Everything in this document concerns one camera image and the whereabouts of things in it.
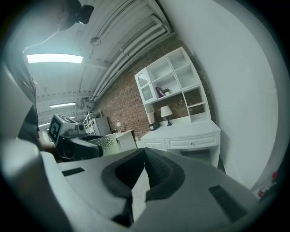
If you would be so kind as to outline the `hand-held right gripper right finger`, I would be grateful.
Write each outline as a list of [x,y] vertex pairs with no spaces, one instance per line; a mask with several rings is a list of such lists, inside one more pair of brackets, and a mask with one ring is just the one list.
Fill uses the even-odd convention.
[[150,180],[137,232],[237,232],[258,205],[254,195],[200,160],[145,149]]

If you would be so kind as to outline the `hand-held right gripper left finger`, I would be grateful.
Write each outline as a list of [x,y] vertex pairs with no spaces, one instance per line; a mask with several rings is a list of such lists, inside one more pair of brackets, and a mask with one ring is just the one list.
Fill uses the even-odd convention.
[[115,175],[118,165],[136,164],[143,149],[57,164],[40,154],[40,220],[53,232],[143,232],[134,222],[131,189]]

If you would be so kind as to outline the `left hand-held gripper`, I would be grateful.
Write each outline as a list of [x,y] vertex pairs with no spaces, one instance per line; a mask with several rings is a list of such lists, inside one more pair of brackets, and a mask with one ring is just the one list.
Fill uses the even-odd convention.
[[76,139],[76,155],[78,158],[100,158],[103,156],[103,148],[98,145],[102,136],[86,135],[83,124],[77,123],[68,116],[54,114],[48,129],[48,135],[55,144],[58,155],[62,159],[73,159],[73,149],[69,139]]

